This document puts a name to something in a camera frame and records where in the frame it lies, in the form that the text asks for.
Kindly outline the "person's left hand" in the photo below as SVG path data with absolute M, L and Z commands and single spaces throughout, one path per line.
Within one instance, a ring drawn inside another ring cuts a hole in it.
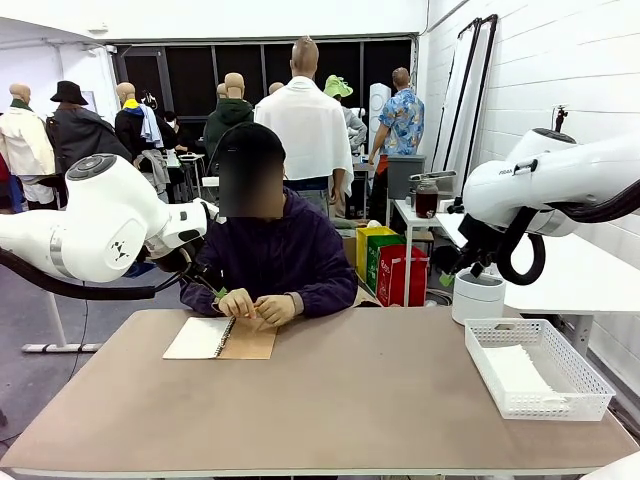
M 254 304 L 258 317 L 262 320 L 259 329 L 280 327 L 290 322 L 296 315 L 296 305 L 290 295 L 268 295 L 259 297 Z

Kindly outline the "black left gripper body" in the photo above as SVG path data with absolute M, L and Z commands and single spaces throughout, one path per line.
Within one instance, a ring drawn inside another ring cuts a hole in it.
M 217 267 L 192 264 L 187 271 L 187 279 L 191 283 L 204 287 L 209 292 L 211 292 L 211 287 L 218 291 L 224 288 L 223 274 Z

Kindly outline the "person's right hand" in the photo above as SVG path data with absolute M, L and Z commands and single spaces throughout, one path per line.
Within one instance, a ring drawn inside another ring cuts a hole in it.
M 254 302 L 244 288 L 232 290 L 219 300 L 218 309 L 227 317 L 250 318 L 256 317 Z

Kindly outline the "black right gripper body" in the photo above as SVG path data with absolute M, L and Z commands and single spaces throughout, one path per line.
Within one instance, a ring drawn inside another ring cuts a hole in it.
M 481 262 L 485 268 L 489 267 L 501 246 L 501 232 L 469 214 L 464 215 L 458 231 L 466 239 L 460 254 L 468 258 L 468 267 L 474 262 Z

